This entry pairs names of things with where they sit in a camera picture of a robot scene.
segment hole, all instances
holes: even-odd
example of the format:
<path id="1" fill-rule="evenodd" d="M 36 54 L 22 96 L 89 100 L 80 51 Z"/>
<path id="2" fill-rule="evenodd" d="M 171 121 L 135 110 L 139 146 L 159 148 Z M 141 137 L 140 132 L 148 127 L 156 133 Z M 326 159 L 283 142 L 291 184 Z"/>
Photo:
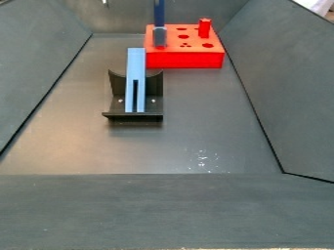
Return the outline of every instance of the hole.
<path id="1" fill-rule="evenodd" d="M 137 96 L 139 96 L 139 81 L 133 80 L 132 112 L 136 112 L 137 110 Z"/>
<path id="2" fill-rule="evenodd" d="M 208 49 L 213 48 L 213 45 L 211 43 L 203 43 L 201 46 Z"/>
<path id="3" fill-rule="evenodd" d="M 179 38 L 187 39 L 187 38 L 189 38 L 189 35 L 179 35 Z"/>

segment blue block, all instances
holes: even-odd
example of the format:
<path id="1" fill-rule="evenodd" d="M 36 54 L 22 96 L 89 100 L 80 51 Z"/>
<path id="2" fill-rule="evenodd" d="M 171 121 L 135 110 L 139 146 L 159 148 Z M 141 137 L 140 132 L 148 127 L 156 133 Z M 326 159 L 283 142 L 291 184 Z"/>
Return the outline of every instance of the blue block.
<path id="1" fill-rule="evenodd" d="M 164 26 L 164 0 L 153 0 L 153 24 Z"/>
<path id="2" fill-rule="evenodd" d="M 165 47 L 165 41 L 167 41 L 167 28 L 165 27 L 153 27 L 152 28 L 152 42 L 153 47 Z"/>
<path id="3" fill-rule="evenodd" d="M 125 90 L 125 112 L 144 112 L 144 69 L 145 52 L 144 48 L 128 49 L 127 66 L 127 90 Z M 137 109 L 133 110 L 133 91 L 137 82 Z"/>

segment gray floor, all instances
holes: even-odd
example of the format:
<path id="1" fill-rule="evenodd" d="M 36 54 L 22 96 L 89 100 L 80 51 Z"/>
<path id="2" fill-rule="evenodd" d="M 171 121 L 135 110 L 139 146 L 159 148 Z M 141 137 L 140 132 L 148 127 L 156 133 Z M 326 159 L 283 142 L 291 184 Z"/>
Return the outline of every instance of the gray floor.
<path id="1" fill-rule="evenodd" d="M 107 69 L 141 35 L 99 35 L 0 159 L 0 174 L 279 174 L 231 63 L 164 72 L 164 121 L 111 124 Z"/>
<path id="2" fill-rule="evenodd" d="M 286 175 L 1 176 L 1 249 L 332 248 L 334 186 Z"/>

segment black holder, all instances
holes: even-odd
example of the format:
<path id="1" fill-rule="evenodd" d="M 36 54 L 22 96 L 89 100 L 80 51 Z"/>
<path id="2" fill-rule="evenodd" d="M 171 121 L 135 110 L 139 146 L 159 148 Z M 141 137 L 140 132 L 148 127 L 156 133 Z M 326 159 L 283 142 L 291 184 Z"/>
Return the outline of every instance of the black holder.
<path id="1" fill-rule="evenodd" d="M 144 112 L 125 112 L 127 77 L 108 70 L 112 89 L 109 111 L 101 115 L 111 120 L 140 121 L 163 119 L 163 71 L 145 77 Z"/>

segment blue rectangular bar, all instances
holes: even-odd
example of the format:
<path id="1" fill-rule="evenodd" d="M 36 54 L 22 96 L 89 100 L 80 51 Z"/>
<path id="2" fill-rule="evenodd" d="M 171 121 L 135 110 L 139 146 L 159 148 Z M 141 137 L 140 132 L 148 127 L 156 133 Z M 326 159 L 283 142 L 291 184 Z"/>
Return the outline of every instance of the blue rectangular bar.
<path id="1" fill-rule="evenodd" d="M 153 0 L 153 25 L 164 26 L 164 0 Z"/>
<path id="2" fill-rule="evenodd" d="M 144 48 L 128 49 L 127 66 L 127 91 L 125 91 L 125 112 L 144 112 L 144 68 L 145 52 Z M 133 90 L 135 81 L 137 81 L 137 109 L 133 110 Z"/>

